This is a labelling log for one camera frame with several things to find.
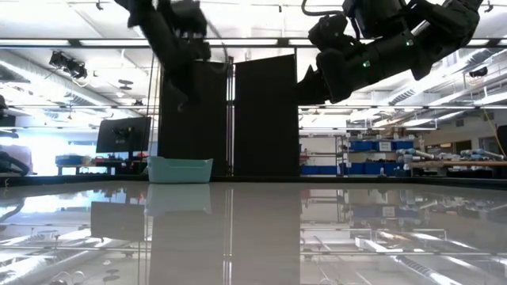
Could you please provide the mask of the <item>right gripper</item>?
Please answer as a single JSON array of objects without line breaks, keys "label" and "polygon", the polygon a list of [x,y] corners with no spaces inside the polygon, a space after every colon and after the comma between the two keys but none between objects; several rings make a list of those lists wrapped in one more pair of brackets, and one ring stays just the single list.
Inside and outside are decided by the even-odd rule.
[{"label": "right gripper", "polygon": [[348,99],[358,89],[363,69],[361,62],[347,60],[342,52],[334,49],[321,51],[316,62],[318,70],[310,65],[299,82],[298,105],[337,103]]}]

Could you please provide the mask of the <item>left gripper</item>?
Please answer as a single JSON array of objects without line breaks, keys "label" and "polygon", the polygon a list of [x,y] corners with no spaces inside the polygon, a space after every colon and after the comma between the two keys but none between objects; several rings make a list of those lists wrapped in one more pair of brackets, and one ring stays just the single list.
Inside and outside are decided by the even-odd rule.
[{"label": "left gripper", "polygon": [[[168,61],[169,76],[181,74],[186,67],[191,66],[197,60],[208,61],[211,58],[210,45],[202,38],[182,39],[170,37],[169,42],[171,43]],[[189,105],[185,79],[172,77],[171,84],[178,101],[177,110],[185,112]]]}]

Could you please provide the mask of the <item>black partition panel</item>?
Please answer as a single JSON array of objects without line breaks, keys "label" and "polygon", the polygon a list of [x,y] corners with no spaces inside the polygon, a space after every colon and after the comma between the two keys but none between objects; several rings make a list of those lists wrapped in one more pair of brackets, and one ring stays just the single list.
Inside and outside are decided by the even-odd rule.
[{"label": "black partition panel", "polygon": [[234,174],[299,175],[295,56],[238,63],[235,67]]},{"label": "black partition panel", "polygon": [[227,173],[227,72],[222,63],[194,63],[200,104],[177,110],[177,98],[165,93],[162,72],[157,155],[164,158],[213,159],[212,176]]}]

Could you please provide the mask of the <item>metal shelf rack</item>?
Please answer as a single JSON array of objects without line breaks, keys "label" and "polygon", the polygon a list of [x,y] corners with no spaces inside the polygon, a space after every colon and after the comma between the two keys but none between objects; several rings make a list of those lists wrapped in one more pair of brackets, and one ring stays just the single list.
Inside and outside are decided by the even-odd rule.
[{"label": "metal shelf rack", "polygon": [[[398,161],[398,155],[396,150],[392,149],[392,141],[415,141],[413,135],[408,137],[399,138],[397,135],[386,137],[382,135],[372,134],[350,134],[339,135],[335,138],[335,157],[337,165],[337,175],[343,177],[351,176],[372,176],[372,177],[389,177],[383,173],[376,175],[350,175],[348,173],[349,168],[353,162],[395,162]],[[349,149],[350,142],[352,141],[373,141],[375,142],[376,150],[368,152],[353,152]]]}]

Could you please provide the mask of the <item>black background monitor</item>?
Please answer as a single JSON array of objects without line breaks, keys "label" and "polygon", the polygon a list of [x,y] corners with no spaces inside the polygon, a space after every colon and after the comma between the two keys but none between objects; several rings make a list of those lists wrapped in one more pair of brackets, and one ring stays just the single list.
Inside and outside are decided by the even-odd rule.
[{"label": "black background monitor", "polygon": [[103,120],[99,126],[96,152],[120,153],[148,150],[150,117]]}]

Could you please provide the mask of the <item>teal plastic bin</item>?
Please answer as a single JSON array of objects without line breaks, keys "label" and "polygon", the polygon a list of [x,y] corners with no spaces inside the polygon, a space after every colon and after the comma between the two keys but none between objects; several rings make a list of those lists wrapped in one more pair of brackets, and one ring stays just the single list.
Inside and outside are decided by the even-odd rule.
[{"label": "teal plastic bin", "polygon": [[156,184],[205,184],[210,181],[213,161],[149,157],[149,181]]}]

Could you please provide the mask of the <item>dark background desk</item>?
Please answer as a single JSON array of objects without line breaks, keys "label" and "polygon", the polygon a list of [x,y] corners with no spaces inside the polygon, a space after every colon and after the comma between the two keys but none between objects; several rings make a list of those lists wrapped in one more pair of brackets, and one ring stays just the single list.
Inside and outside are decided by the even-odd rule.
[{"label": "dark background desk", "polygon": [[57,175],[95,175],[105,174],[110,176],[118,175],[140,175],[144,173],[147,163],[144,161],[100,161],[90,162],[81,165],[57,165]]}]

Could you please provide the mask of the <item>blue box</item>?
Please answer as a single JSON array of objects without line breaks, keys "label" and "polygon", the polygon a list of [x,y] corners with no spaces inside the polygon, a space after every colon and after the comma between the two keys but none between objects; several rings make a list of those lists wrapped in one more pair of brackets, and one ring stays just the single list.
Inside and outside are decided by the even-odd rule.
[{"label": "blue box", "polygon": [[84,157],[76,154],[57,155],[55,157],[56,165],[82,165]]}]

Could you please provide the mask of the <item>wooden background table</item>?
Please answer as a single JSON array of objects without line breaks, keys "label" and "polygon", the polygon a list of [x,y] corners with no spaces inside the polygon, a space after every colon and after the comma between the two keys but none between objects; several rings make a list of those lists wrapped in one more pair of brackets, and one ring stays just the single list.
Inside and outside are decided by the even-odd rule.
[{"label": "wooden background table", "polygon": [[501,168],[507,167],[507,161],[418,161],[410,162],[408,166],[411,169],[445,168],[454,166]]}]

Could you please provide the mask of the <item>overhead frame rail with lights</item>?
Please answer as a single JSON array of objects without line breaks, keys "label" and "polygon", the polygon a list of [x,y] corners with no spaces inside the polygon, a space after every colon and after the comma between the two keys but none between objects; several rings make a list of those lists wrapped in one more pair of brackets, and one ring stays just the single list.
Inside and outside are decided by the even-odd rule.
[{"label": "overhead frame rail with lights", "polygon": [[[302,37],[288,38],[210,38],[206,39],[212,48],[313,48],[312,43]],[[2,38],[0,48],[99,48],[130,49],[148,48],[146,39],[43,39],[43,38]],[[507,37],[474,38],[466,48],[507,48]]]}]

